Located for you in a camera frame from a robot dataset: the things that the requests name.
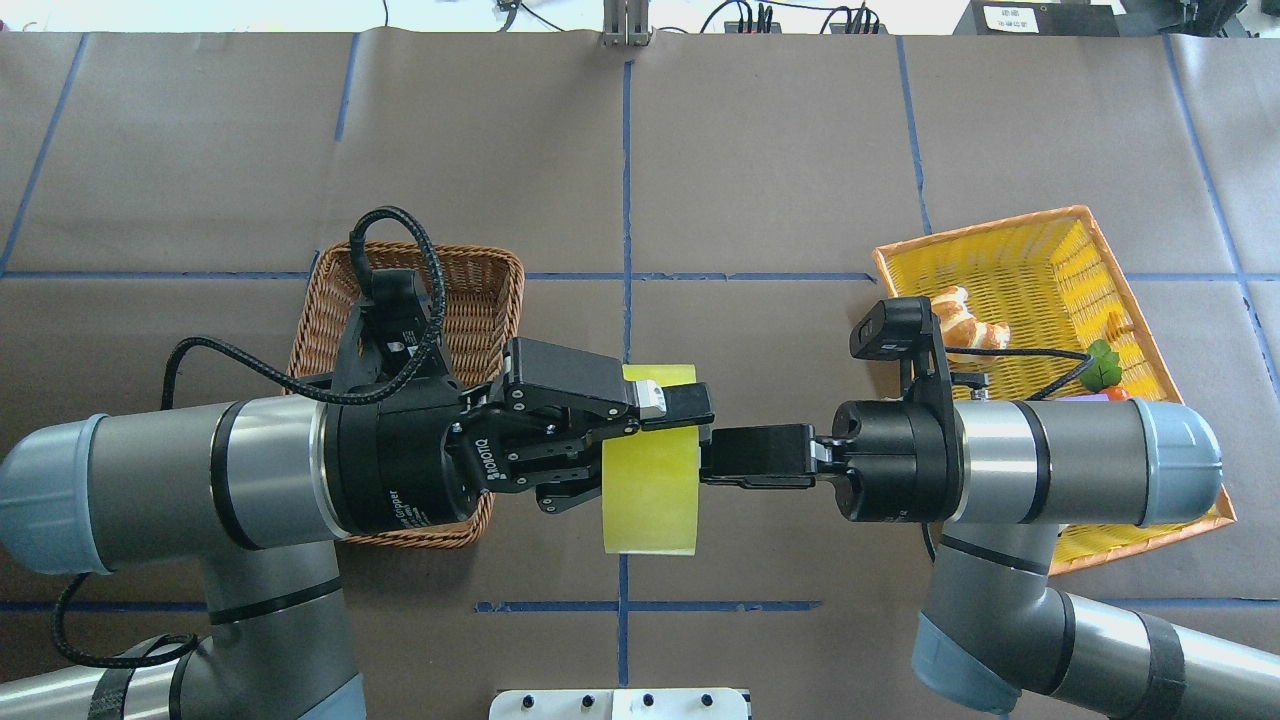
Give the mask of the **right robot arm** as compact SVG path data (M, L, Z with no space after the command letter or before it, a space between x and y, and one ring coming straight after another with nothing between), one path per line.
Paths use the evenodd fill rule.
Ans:
M1092 530L1189 527L1222 489L1210 424L1181 404L851 401L806 424L718 429L701 478L835 488L850 521L938 529L916 679L1002 715L1027 693L1111 719L1275 719L1277 656L1061 591Z

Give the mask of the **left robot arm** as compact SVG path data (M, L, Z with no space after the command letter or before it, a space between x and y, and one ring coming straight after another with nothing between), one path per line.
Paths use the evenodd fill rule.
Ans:
M337 541L452 524L492 492L550 511L593 497L608 439L707 425L701 383L630 380L620 360L536 341L465 389L436 342L340 352L326 387L36 430L3 461L3 546L69 575L52 642L68 667L3 684L5 719L364 719ZM64 614L92 574L195 560L210 637L116 656Z

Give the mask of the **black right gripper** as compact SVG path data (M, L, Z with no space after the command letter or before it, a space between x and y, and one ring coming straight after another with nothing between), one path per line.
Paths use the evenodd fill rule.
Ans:
M699 480L742 489L835 488L850 521L942 521L960 505L960 433L951 398L847 401L827 434L812 425L717 428Z

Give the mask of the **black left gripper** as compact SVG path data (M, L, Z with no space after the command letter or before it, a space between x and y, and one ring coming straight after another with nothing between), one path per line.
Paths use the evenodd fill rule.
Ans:
M376 375L325 411L325 487L340 528L374 536L463 521L489 495L531 492L548 514L602 495L603 446L716 420L707 384L630 380L616 357L535 340L463 388L435 351L417 375Z

